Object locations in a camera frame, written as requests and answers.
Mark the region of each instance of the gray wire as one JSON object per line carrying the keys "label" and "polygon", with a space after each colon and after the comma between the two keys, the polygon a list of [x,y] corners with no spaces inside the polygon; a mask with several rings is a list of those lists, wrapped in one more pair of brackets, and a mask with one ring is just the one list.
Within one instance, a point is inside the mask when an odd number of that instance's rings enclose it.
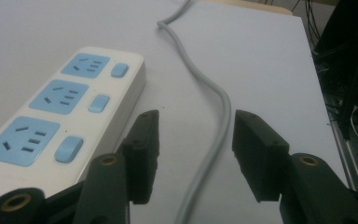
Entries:
{"label": "gray wire", "polygon": [[358,132],[357,132],[356,127],[354,126],[354,123],[353,123],[353,114],[354,114],[354,112],[355,112],[356,110],[357,110],[357,107],[355,107],[355,108],[353,109],[352,113],[351,113],[351,126],[352,126],[352,128],[353,128],[354,133],[355,133],[356,136],[358,137]]}
{"label": "gray wire", "polygon": [[188,6],[190,1],[191,0],[185,0],[182,6],[179,7],[179,9],[175,13],[173,13],[169,18],[165,20],[158,21],[157,25],[160,29],[167,32],[168,35],[173,39],[173,42],[175,43],[179,51],[179,54],[182,57],[182,60],[187,66],[188,70],[193,74],[193,76],[196,77],[201,82],[203,82],[205,85],[207,85],[212,91],[214,91],[220,97],[223,104],[223,117],[221,120],[221,128],[217,136],[215,137],[210,150],[208,151],[207,155],[202,161],[199,170],[197,171],[192,182],[190,183],[190,186],[187,189],[186,195],[177,213],[175,224],[187,223],[187,221],[189,220],[195,201],[199,196],[200,189],[206,179],[206,176],[209,174],[212,165],[215,159],[217,158],[217,155],[219,154],[219,151],[222,148],[222,145],[225,141],[229,123],[231,120],[231,102],[225,90],[223,90],[220,86],[218,86],[216,83],[214,83],[204,74],[202,74],[202,72],[196,67],[196,65],[192,63],[179,37],[168,26],[169,23],[176,20],[185,12],[186,7]]}

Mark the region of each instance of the blue outlet panel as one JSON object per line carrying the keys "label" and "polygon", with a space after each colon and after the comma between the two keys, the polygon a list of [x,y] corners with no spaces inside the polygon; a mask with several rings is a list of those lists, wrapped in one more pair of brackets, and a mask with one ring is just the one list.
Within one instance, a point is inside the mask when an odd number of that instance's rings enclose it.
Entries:
{"label": "blue outlet panel", "polygon": [[59,128],[59,123],[42,119],[14,119],[0,134],[0,161],[32,165]]}
{"label": "blue outlet panel", "polygon": [[32,109],[67,115],[72,112],[89,85],[54,79],[29,104]]}
{"label": "blue outlet panel", "polygon": [[61,72],[77,77],[96,78],[109,60],[110,58],[100,55],[78,53]]}

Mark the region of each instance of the electrical outlet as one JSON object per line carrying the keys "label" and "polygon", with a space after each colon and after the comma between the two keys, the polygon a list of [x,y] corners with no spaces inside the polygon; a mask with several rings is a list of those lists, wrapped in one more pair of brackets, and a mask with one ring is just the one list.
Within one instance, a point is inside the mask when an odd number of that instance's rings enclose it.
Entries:
{"label": "electrical outlet", "polygon": [[77,77],[96,78],[100,75],[108,62],[108,57],[78,53],[75,58],[62,69],[62,73]]}
{"label": "electrical outlet", "polygon": [[34,98],[29,107],[67,115],[72,112],[88,88],[85,84],[55,79]]}
{"label": "electrical outlet", "polygon": [[32,165],[59,128],[59,123],[42,119],[14,119],[0,134],[0,161]]}
{"label": "electrical outlet", "polygon": [[0,129],[0,195],[32,187],[50,197],[82,180],[115,148],[145,82],[141,55],[80,49]]}

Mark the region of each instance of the socket hole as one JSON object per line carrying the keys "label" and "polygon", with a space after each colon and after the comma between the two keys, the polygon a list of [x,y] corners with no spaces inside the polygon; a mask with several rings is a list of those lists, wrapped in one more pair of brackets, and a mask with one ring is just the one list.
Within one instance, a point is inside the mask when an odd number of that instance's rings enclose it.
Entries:
{"label": "socket hole", "polygon": [[30,140],[28,140],[28,142],[29,142],[29,143],[34,143],[34,144],[39,144],[39,143],[40,143],[39,140],[33,139],[33,138],[31,138]]}
{"label": "socket hole", "polygon": [[26,152],[34,152],[34,149],[30,147],[23,147],[21,150]]}
{"label": "socket hole", "polygon": [[6,150],[10,150],[11,146],[8,144],[8,142],[4,142],[4,147]]}
{"label": "socket hole", "polygon": [[16,129],[16,132],[22,132],[22,131],[25,131],[25,130],[28,130],[28,127],[18,128],[18,129]]}
{"label": "socket hole", "polygon": [[48,97],[45,97],[45,101],[46,101],[46,103],[48,103],[48,104],[51,103],[51,101],[50,101],[50,99],[49,99]]}
{"label": "socket hole", "polygon": [[46,133],[42,133],[42,132],[39,132],[39,131],[34,132],[34,134],[40,135],[40,136],[46,136]]}

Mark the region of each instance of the black device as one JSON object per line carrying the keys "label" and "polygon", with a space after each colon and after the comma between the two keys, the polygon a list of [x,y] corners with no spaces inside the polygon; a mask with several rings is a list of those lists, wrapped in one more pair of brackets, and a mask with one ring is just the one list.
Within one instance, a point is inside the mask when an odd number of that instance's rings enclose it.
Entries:
{"label": "black device", "polygon": [[84,181],[47,199],[40,189],[0,197],[0,223],[130,223],[130,205],[148,203],[158,167],[158,111],[138,116],[117,153],[92,160]]}
{"label": "black device", "polygon": [[237,110],[232,149],[256,200],[279,201],[284,224],[358,224],[358,193],[322,159],[289,144],[255,114]]}
{"label": "black device", "polygon": [[358,0],[340,0],[314,49],[323,92],[342,99],[337,122],[350,139],[352,111],[358,105]]}

